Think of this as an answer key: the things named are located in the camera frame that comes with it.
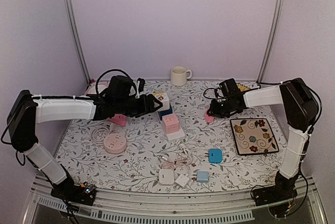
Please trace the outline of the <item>white power strip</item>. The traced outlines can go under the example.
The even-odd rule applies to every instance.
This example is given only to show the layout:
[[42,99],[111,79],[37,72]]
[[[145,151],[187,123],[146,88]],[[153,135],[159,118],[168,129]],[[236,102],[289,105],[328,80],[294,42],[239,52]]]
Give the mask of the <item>white power strip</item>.
[[166,133],[167,141],[169,143],[173,143],[176,140],[183,140],[185,139],[185,132],[182,128],[179,129],[179,131],[173,132],[173,133]]

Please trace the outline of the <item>white charger with cable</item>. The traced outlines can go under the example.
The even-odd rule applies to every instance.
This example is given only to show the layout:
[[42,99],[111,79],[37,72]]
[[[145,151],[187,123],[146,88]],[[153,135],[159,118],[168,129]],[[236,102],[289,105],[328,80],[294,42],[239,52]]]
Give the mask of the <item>white charger with cable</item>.
[[177,185],[180,188],[185,188],[190,182],[190,158],[179,157],[176,159],[168,159],[166,156],[160,156],[160,169],[171,169],[174,171],[175,182],[173,185]]

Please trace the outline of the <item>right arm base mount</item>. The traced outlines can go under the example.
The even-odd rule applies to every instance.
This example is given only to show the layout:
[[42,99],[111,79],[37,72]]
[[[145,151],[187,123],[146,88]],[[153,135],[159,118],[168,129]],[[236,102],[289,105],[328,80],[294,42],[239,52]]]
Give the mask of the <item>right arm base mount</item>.
[[293,186],[288,191],[279,192],[275,186],[255,185],[250,190],[251,198],[255,201],[256,206],[277,203],[297,197],[297,190]]

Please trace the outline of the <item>pink power strip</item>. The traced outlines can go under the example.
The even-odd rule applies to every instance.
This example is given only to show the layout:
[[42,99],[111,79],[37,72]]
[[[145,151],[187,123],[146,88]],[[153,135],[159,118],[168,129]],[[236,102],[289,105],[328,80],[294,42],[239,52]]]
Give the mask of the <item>pink power strip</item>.
[[122,127],[125,127],[127,124],[127,117],[122,114],[116,114],[115,116],[108,118],[107,120]]

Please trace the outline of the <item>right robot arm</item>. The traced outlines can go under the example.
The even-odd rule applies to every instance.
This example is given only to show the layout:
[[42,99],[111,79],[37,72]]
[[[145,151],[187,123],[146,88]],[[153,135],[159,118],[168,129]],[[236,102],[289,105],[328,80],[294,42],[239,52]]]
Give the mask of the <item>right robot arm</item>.
[[283,200],[291,192],[301,172],[301,164],[308,150],[309,138],[321,115],[321,100],[301,78],[269,84],[266,88],[241,91],[234,79],[220,83],[222,97],[211,99],[207,114],[229,118],[245,109],[259,106],[283,105],[289,129],[284,160],[277,172],[271,197]]

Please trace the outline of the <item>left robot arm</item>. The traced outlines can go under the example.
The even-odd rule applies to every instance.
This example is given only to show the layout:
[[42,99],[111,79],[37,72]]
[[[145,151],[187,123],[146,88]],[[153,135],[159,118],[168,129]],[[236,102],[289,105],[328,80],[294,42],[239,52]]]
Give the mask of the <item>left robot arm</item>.
[[58,185],[57,190],[65,199],[73,200],[78,195],[77,187],[71,183],[65,168],[39,143],[36,125],[73,119],[99,121],[116,114],[141,117],[162,108],[163,103],[154,95],[143,94],[144,85],[144,79],[135,82],[116,75],[107,88],[97,87],[94,94],[83,96],[42,96],[22,90],[7,117],[8,144]]

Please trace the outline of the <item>round pink socket with cord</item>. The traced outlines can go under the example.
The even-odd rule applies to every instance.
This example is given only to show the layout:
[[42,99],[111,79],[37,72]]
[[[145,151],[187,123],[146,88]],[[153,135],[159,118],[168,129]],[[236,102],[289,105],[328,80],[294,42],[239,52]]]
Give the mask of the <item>round pink socket with cord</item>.
[[121,154],[127,147],[124,134],[117,132],[114,125],[101,125],[91,130],[90,139],[94,144],[104,147],[110,154]]

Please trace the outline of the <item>pink cube socket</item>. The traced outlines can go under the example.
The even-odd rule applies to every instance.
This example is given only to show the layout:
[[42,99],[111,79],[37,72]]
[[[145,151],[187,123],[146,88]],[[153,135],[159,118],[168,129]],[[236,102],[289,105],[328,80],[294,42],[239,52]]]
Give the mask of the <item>pink cube socket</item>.
[[162,125],[166,134],[178,132],[180,129],[180,122],[176,114],[162,116]]

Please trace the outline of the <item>dark blue cube socket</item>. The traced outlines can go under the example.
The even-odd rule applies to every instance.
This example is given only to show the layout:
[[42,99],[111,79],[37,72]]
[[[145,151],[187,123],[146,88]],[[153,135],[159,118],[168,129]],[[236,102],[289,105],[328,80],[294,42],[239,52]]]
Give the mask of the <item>dark blue cube socket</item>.
[[162,121],[163,116],[166,116],[172,113],[173,113],[173,109],[172,109],[172,106],[170,105],[169,109],[158,111],[158,116],[159,116],[159,119]]

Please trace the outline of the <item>blue plug adapter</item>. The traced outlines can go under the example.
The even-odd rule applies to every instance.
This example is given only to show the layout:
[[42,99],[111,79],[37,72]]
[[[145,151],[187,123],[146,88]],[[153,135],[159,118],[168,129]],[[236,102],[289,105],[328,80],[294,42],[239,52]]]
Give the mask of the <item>blue plug adapter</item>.
[[208,162],[210,164],[220,164],[223,161],[223,154],[221,149],[208,150]]

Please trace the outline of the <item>white cube socket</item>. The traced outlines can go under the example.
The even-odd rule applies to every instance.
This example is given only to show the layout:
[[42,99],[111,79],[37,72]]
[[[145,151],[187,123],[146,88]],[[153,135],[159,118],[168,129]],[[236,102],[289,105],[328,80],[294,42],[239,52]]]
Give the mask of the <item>white cube socket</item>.
[[159,108],[158,111],[165,111],[170,109],[170,99],[166,92],[164,91],[155,92],[153,93],[153,96],[163,104],[163,106]]

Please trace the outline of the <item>white plug adapter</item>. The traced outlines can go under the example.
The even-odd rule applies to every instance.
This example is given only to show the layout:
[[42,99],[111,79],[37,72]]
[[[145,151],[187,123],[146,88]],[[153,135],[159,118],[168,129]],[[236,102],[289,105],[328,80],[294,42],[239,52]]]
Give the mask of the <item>white plug adapter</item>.
[[160,185],[173,185],[175,182],[174,171],[171,169],[159,170],[159,184]]

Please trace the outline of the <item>pink plug adapter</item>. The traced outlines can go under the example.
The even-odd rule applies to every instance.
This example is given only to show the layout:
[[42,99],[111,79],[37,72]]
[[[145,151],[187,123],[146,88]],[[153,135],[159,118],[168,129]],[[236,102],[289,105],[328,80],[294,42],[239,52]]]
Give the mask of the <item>pink plug adapter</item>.
[[204,114],[205,121],[206,121],[208,124],[212,123],[212,122],[214,121],[214,119],[215,119],[214,116],[212,116],[212,115],[209,114],[209,112],[210,112],[210,110],[207,109],[207,110],[205,111],[205,114]]

